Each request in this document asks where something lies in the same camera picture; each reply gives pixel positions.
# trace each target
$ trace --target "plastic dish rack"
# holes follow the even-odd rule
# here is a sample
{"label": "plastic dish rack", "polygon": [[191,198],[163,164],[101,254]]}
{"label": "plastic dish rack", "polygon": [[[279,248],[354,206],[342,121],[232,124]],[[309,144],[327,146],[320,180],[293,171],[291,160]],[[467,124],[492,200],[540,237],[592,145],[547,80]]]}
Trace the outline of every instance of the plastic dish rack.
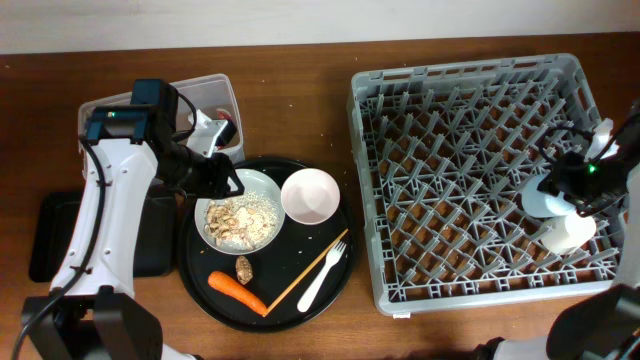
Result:
{"label": "plastic dish rack", "polygon": [[[549,171],[535,141],[552,126],[601,120],[568,54],[369,71],[348,113],[376,306],[386,315],[586,295],[609,287],[624,238],[618,218],[565,256],[520,205]],[[551,156],[586,151],[555,132]]]}

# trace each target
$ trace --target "wooden chopstick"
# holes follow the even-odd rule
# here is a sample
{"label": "wooden chopstick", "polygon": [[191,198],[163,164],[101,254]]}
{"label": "wooden chopstick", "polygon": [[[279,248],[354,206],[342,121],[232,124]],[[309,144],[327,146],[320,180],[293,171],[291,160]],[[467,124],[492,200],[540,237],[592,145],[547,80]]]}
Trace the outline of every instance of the wooden chopstick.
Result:
{"label": "wooden chopstick", "polygon": [[340,234],[335,240],[333,240],[333,242],[331,244],[329,244],[329,246],[322,252],[320,253],[320,255],[318,255],[318,257],[313,260],[313,262],[311,263],[311,265],[307,266],[306,269],[304,269],[304,271],[302,272],[302,274],[300,274],[295,280],[293,280],[293,282],[291,283],[291,285],[289,285],[289,287],[287,287],[282,294],[280,294],[280,296],[278,296],[278,298],[271,304],[269,305],[269,307],[267,308],[267,313],[264,314],[264,316],[269,315],[269,313],[271,312],[271,310],[273,310],[273,308],[275,308],[280,301],[282,301],[282,299],[284,299],[285,296],[287,296],[287,294],[289,294],[289,292],[291,292],[291,289],[293,289],[296,285],[298,285],[298,283],[300,282],[300,280],[302,280],[305,276],[307,276],[307,274],[309,273],[309,271],[311,271],[311,269],[313,269],[314,266],[318,265],[318,263],[320,262],[320,260],[322,260],[322,258],[327,255],[327,253],[329,252],[329,250],[331,250],[331,248],[338,243],[338,241],[340,241],[340,239],[342,239],[342,237],[347,233],[347,231],[349,231],[349,229],[345,229],[342,234]]}

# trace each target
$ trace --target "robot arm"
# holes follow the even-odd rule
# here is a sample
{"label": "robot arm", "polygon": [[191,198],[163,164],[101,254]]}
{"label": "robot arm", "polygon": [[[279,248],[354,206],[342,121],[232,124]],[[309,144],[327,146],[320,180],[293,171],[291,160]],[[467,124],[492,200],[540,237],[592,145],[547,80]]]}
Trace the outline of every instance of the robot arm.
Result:
{"label": "robot arm", "polygon": [[[583,137],[592,137],[584,131],[577,132]],[[526,201],[535,205],[530,209],[542,209],[540,213],[545,214],[573,209],[580,216],[596,214],[628,193],[630,206],[624,229],[624,251],[610,289],[563,311],[547,338],[501,342],[494,359],[538,359],[543,356],[550,359],[634,359],[640,355],[637,332],[640,328],[639,137],[640,102],[636,102],[625,124],[596,156],[585,160],[580,154],[568,152],[557,161],[550,159],[551,172],[535,184],[535,191],[523,192],[523,204]],[[611,154],[609,149],[614,142],[618,149]]]}
{"label": "robot arm", "polygon": [[[161,80],[138,80],[131,105],[93,111],[81,139],[87,182],[73,237],[51,295],[25,301],[14,358],[29,335],[45,359],[194,359],[163,345],[159,321],[133,300],[144,200],[154,177],[212,199],[241,195],[244,187],[226,155],[205,158],[177,142],[195,128],[176,132],[178,97]],[[88,309],[93,320],[83,320]]]}

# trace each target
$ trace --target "food bowl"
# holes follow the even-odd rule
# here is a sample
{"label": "food bowl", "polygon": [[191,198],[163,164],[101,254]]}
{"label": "food bowl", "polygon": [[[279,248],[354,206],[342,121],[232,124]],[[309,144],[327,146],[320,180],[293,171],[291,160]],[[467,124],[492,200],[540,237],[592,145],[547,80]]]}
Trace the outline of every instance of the food bowl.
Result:
{"label": "food bowl", "polygon": [[320,224],[333,215],[340,204],[340,189],[331,175],[318,169],[293,173],[282,185],[282,206],[292,218],[305,225]]}
{"label": "food bowl", "polygon": [[[244,185],[245,194],[253,192],[257,195],[262,195],[268,198],[273,203],[277,220],[275,223],[275,229],[271,232],[269,238],[263,240],[260,246],[253,250],[238,249],[228,243],[223,243],[220,246],[216,245],[216,238],[205,231],[205,225],[207,225],[207,210],[209,209],[209,203],[212,201],[211,199],[198,199],[193,217],[196,222],[198,233],[207,245],[221,253],[229,255],[246,255],[264,248],[269,245],[273,239],[275,239],[282,228],[282,224],[284,223],[285,212],[282,204],[280,203],[280,187],[278,187],[278,184],[271,180],[270,177],[260,171],[251,169],[236,169],[236,173]],[[213,202],[216,205],[224,205],[225,199],[213,200]]]}

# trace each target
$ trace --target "white cup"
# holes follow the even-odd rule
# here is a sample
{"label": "white cup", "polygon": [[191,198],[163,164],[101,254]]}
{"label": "white cup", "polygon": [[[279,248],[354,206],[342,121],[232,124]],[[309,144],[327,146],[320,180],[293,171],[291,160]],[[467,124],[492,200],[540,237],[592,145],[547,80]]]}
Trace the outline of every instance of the white cup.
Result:
{"label": "white cup", "polygon": [[326,172],[302,169],[284,182],[280,199],[284,211],[294,221],[316,225],[336,212],[340,204],[340,189]]}
{"label": "white cup", "polygon": [[538,191],[538,185],[546,175],[535,175],[527,179],[522,191],[522,207],[533,217],[552,217],[567,215],[576,207],[563,199],[564,193],[552,196]]}
{"label": "white cup", "polygon": [[558,255],[568,254],[582,246],[597,230],[596,221],[592,216],[583,218],[575,212],[549,219],[542,226],[551,228],[551,231],[540,239],[542,245]]}

